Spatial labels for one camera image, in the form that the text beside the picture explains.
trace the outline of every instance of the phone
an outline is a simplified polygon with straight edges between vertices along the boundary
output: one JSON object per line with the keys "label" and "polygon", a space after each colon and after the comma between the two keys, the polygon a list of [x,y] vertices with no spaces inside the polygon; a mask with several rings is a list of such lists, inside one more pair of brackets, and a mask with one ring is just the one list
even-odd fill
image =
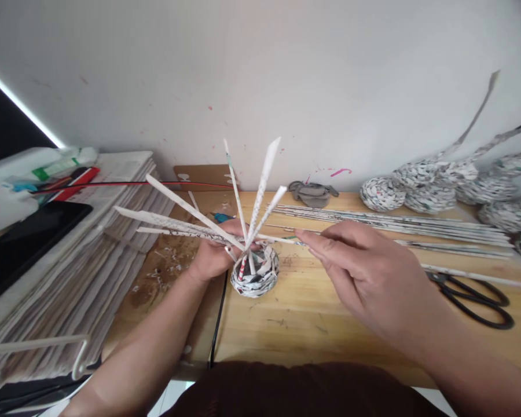
{"label": "phone", "polygon": [[85,218],[88,204],[50,202],[0,237],[0,296]]}

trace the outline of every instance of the white wall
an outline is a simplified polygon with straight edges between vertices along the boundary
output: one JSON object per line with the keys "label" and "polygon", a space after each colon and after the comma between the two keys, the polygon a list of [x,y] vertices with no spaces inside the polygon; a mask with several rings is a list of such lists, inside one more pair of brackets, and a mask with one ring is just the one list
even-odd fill
{"label": "white wall", "polygon": [[0,0],[3,81],[65,142],[152,149],[166,179],[225,163],[226,137],[254,189],[282,136],[271,189],[354,190],[453,142],[499,68],[458,155],[521,122],[521,0]]}

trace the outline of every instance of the hand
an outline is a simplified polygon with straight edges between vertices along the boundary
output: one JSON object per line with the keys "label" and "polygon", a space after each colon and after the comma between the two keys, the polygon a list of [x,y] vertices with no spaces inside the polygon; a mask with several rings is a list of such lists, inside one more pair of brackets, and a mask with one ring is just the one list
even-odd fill
{"label": "hand", "polygon": [[370,226],[344,221],[322,234],[296,230],[318,258],[343,305],[395,348],[415,359],[463,329],[415,255]]}
{"label": "hand", "polygon": [[[239,219],[225,221],[220,224],[220,227],[231,235],[243,236]],[[225,245],[222,243],[208,239],[201,240],[195,259],[189,265],[190,275],[201,281],[209,281],[227,271],[234,262],[224,247]],[[251,248],[257,250],[259,246],[252,244]],[[241,251],[237,247],[232,246],[232,250],[236,258],[241,256]]]}

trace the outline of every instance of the white light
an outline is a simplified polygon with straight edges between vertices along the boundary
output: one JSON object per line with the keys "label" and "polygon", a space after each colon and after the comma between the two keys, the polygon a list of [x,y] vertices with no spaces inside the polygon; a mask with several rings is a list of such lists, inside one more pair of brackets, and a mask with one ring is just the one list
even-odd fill
{"label": "white light", "polygon": [[48,129],[48,127],[45,126],[43,122],[37,118],[31,110],[27,108],[23,102],[17,98],[17,96],[12,93],[12,91],[0,80],[0,89],[2,92],[7,95],[10,100],[12,100],[16,106],[19,107],[19,109],[25,113],[25,115],[39,128],[42,130],[42,133],[44,133],[46,136],[48,136],[48,139],[52,141],[54,145],[56,145],[59,148],[65,148],[65,143],[63,143],[58,137]]}

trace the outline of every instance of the dark background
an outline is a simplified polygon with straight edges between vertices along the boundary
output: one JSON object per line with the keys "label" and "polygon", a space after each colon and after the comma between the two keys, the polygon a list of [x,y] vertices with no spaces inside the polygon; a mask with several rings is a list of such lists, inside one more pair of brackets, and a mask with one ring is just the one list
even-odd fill
{"label": "dark background", "polygon": [[0,160],[33,147],[56,146],[0,89]]}

